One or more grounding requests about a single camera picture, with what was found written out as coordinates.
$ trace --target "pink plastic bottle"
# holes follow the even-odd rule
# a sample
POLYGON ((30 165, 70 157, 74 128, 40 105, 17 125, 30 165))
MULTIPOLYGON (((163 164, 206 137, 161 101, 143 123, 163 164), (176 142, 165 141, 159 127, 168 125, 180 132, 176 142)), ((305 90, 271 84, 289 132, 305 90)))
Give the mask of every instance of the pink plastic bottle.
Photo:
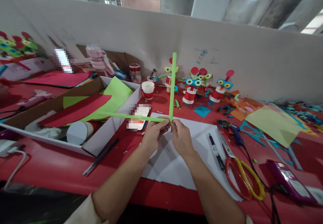
POLYGON ((95 44, 88 45, 86 47, 86 53, 91 57, 91 64, 98 74, 104 72, 105 76, 108 77, 108 72, 109 74, 114 75, 114 70, 110 65, 112 61, 99 46, 95 44))

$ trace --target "plug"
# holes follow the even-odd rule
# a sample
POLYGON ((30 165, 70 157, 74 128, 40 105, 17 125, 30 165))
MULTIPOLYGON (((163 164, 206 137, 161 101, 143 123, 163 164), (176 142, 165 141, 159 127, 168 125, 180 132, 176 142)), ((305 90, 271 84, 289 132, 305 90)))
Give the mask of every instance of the plug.
POLYGON ((0 140, 0 157, 6 157, 14 153, 22 144, 11 140, 0 140))

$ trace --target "pink paper sheet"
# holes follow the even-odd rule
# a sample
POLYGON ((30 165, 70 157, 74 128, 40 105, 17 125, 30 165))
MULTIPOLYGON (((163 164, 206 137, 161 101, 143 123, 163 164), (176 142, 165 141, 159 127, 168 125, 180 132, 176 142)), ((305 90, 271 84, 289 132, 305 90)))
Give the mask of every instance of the pink paper sheet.
POLYGON ((89 78, 91 75, 92 72, 64 73, 53 71, 24 81, 24 83, 74 87, 89 78))
POLYGON ((38 122, 39 125, 47 127, 61 127, 78 121, 103 106, 109 101, 111 95, 94 94, 90 97, 69 106, 56 114, 38 122))

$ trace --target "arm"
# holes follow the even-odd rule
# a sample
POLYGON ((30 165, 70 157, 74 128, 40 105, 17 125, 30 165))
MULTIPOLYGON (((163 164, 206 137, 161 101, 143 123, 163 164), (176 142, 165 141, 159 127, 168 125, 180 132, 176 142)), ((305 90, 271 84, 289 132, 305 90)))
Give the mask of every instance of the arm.
POLYGON ((190 170, 208 223, 245 223, 246 215, 194 150, 189 129, 179 120, 171 128, 174 147, 190 170))
POLYGON ((160 137, 168 131, 169 120, 150 122, 144 138, 131 156, 93 193, 93 204, 102 221, 114 224, 124 211, 152 153, 157 150, 160 137))

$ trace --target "green paper straw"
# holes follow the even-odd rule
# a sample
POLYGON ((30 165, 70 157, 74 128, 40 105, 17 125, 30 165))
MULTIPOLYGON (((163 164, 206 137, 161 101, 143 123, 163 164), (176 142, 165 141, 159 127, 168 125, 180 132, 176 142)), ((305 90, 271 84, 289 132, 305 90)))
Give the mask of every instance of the green paper straw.
POLYGON ((138 115, 126 115, 126 114, 119 114, 119 113, 112 113, 112 112, 105 112, 105 117, 119 117, 119 118, 137 118, 139 120, 147 120, 147 121, 154 121, 154 122, 162 122, 166 119, 163 118, 154 118, 154 117, 146 117, 146 116, 138 116, 138 115))
POLYGON ((176 59, 177 59, 177 53, 173 52, 171 95, 169 99, 169 122, 173 122, 176 59))

